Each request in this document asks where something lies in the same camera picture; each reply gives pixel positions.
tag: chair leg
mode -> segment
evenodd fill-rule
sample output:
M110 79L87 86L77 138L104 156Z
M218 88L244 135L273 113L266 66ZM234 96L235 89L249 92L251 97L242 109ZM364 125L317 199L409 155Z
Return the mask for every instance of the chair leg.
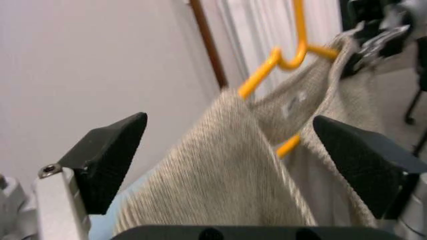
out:
M424 147L424 144L427 141L427 129L425 130L424 134L421 137L421 140L419 140L418 144L416 145L415 149L413 150L413 155L415 157L418 157L420 155L421 150Z
M421 89L418 90L418 92L415 94L415 97L413 98L412 102L410 103L409 108L407 109L407 111L405 113L405 123L407 123L409 125L413 125L415 123L415 119L413 119L411 117L411 114L415 108L415 105L417 105L417 102L420 99L422 92L423 91Z

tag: black plastic part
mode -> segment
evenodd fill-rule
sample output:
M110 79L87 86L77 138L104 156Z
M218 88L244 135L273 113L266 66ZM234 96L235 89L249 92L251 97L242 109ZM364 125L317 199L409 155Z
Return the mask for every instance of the black plastic part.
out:
M371 131L316 116L316 134L339 172L377 219L396 219L427 164Z
M355 23L370 22L384 18L383 5L380 0L353 0L348 8L352 11Z
M58 161L74 170L88 214L105 214L131 165L147 125L137 113L109 126L89 131Z
M368 227L138 226L113 240L399 240Z
M357 74L363 66L355 68L355 65L362 60L362 55L359 53L354 53L351 55L350 59L347 61L347 64L342 69L341 79L353 76Z

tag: white wall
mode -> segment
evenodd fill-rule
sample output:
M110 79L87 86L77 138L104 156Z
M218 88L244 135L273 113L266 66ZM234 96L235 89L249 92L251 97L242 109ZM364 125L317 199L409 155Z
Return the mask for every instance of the white wall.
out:
M90 129L147 112L126 186L218 93L183 1L0 2L0 173L26 189Z

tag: white curtain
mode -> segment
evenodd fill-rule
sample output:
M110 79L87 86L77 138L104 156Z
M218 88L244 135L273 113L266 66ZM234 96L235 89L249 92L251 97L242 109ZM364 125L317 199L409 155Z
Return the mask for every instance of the white curtain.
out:
M266 60L273 47L280 47L285 59L294 57L297 32L292 0L218 0L218 6L238 56L249 76ZM304 0L304 15L309 43L324 45L341 32L338 0ZM315 56L307 54L301 66ZM291 72L275 69L256 89L255 97L271 92Z

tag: black chair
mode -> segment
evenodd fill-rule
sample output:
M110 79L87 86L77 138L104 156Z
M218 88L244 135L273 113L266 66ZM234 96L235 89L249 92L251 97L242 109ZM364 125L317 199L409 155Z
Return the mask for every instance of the black chair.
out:
M412 102L409 105L408 110L406 111L404 120L407 124L413 125L415 123L415 119L411 117L411 114L420 100L421 93L427 92L427 36L421 37L417 39L417 47L418 47L418 55L417 55L417 63L416 63L416 73L418 74L418 85L419 89L415 94ZM418 157L421 150L424 147L424 144L427 141L427 129L421 137L421 140L415 146L413 151L413 155Z

